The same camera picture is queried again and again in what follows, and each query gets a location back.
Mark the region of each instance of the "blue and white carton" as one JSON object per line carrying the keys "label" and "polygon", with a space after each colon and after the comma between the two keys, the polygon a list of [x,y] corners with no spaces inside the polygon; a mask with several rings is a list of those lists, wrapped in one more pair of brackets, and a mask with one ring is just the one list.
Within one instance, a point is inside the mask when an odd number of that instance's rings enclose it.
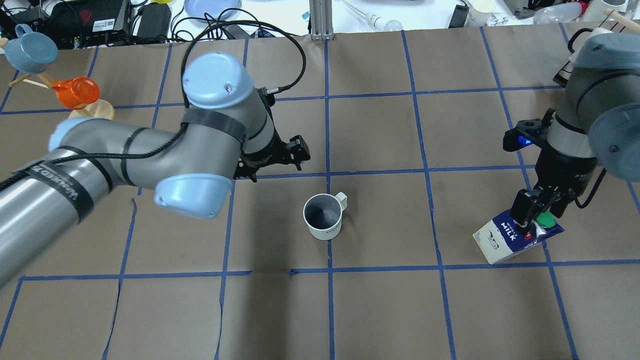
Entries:
{"label": "blue and white carton", "polygon": [[480,228],[474,234],[474,239],[476,239],[486,260],[493,265],[510,259],[564,231],[558,224],[549,228],[544,228],[537,222],[533,222],[533,224],[534,227],[529,233],[520,234],[516,230],[516,222],[509,215],[509,210],[506,210]]}

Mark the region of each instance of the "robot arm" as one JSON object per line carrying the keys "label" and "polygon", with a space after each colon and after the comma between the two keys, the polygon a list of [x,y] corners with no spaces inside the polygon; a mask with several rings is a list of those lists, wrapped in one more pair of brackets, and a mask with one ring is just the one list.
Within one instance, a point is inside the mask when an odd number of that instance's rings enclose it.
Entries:
{"label": "robot arm", "polygon": [[614,176],[640,181],[640,37],[589,38],[573,64],[557,111],[520,121],[505,133],[505,151],[541,148],[538,183],[520,190],[510,215],[526,234],[544,211],[561,217],[581,196],[598,162]]}
{"label": "robot arm", "polygon": [[195,106],[185,110],[177,134],[71,118],[24,179],[5,189],[0,184],[0,287],[116,186],[155,190],[158,206],[210,219],[227,200],[232,179],[256,181],[259,168],[275,163],[299,170],[310,159],[300,135],[281,141],[269,109],[273,97],[254,88],[233,56],[197,58],[182,82]]}

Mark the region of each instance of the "blue plate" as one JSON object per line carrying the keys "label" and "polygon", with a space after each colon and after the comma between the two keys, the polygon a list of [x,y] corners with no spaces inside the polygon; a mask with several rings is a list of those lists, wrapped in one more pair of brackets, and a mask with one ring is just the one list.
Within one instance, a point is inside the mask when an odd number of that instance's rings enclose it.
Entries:
{"label": "blue plate", "polygon": [[[217,19],[224,9],[237,8],[239,3],[239,0],[184,0],[184,11],[193,17],[204,17],[204,13],[208,13]],[[233,13],[233,11],[225,12],[220,19],[225,20]]]}

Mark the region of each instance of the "orange mug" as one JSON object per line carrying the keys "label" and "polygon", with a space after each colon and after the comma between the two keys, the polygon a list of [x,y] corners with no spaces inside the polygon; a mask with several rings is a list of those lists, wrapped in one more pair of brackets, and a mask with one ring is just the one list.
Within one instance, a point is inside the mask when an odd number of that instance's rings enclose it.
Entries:
{"label": "orange mug", "polygon": [[84,109],[100,97],[100,88],[86,76],[63,81],[54,81],[51,88],[62,105],[73,110]]}

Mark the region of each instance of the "blue mug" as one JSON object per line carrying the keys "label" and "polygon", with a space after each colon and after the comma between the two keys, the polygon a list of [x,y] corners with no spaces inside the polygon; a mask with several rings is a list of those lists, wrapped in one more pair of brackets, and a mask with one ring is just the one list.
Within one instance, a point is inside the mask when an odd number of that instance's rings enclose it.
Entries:
{"label": "blue mug", "polygon": [[27,74],[40,74],[58,58],[58,47],[44,34],[34,32],[28,25],[15,27],[17,38],[9,41],[4,53],[9,63]]}

